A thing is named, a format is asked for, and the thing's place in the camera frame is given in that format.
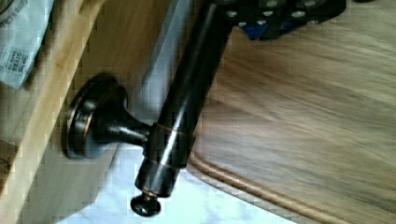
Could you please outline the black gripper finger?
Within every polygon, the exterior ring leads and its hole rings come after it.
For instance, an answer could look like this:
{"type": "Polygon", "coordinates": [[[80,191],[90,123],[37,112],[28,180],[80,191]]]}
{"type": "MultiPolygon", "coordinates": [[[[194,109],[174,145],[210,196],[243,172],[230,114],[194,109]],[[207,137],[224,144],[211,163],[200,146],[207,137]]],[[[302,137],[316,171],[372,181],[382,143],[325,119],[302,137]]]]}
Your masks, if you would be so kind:
{"type": "Polygon", "coordinates": [[[318,24],[342,14],[347,0],[214,0],[227,20],[250,40],[280,38],[307,24],[318,24]]]}

